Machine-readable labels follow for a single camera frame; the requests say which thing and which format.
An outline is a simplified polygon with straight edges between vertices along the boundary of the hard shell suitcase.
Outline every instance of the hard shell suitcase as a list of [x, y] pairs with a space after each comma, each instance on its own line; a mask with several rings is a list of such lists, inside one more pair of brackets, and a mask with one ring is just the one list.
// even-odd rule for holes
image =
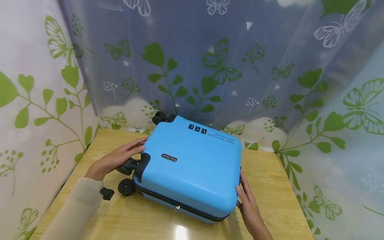
[[[225, 219], [237, 202], [240, 141], [178, 115], [158, 112], [152, 120], [157, 127], [139, 164], [130, 159], [117, 169], [127, 175], [135, 170], [134, 188], [145, 198], [207, 223]], [[123, 195], [127, 185], [132, 188], [130, 179], [119, 185]]]

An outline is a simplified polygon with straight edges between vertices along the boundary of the sleeve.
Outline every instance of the sleeve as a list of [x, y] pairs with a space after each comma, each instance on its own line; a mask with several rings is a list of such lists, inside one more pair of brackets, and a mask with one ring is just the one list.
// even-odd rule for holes
[[40, 240], [79, 240], [88, 220], [101, 204], [103, 185], [100, 181], [80, 178]]

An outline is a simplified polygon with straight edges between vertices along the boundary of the logo badge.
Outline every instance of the logo badge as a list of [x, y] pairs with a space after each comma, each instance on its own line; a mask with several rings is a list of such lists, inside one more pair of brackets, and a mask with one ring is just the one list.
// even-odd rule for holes
[[172, 162], [176, 162], [176, 161], [177, 161], [177, 158], [172, 157], [172, 156], [170, 156], [170, 155], [166, 155], [166, 154], [164, 154], [164, 153], [161, 155], [161, 157], [162, 157], [162, 158], [165, 158], [165, 159], [168, 159], [168, 160], [170, 160], [170, 161], [172, 161]]

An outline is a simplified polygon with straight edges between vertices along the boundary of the hand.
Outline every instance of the hand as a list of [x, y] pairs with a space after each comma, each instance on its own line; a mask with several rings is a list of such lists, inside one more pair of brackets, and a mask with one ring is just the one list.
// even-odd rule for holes
[[240, 183], [243, 186], [244, 191], [240, 186], [236, 186], [236, 192], [242, 203], [237, 201], [236, 206], [241, 212], [244, 224], [247, 227], [248, 232], [255, 240], [273, 240], [271, 233], [269, 233], [264, 224], [264, 221], [260, 215], [259, 207], [256, 204], [255, 198], [253, 197], [251, 188], [242, 172], [240, 172]]
[[105, 175], [112, 172], [116, 167], [125, 163], [133, 155], [141, 153], [144, 150], [143, 144], [146, 140], [147, 137], [136, 139], [113, 150], [92, 164], [85, 177], [102, 181]]

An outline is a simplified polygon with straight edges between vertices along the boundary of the black icons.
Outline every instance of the black icons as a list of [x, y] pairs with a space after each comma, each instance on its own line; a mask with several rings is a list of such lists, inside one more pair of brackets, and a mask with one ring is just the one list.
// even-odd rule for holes
[[188, 129], [191, 129], [191, 130], [195, 129], [195, 132], [200, 132], [202, 134], [207, 134], [207, 130], [205, 128], [201, 128], [201, 127], [195, 126], [193, 124], [189, 124]]

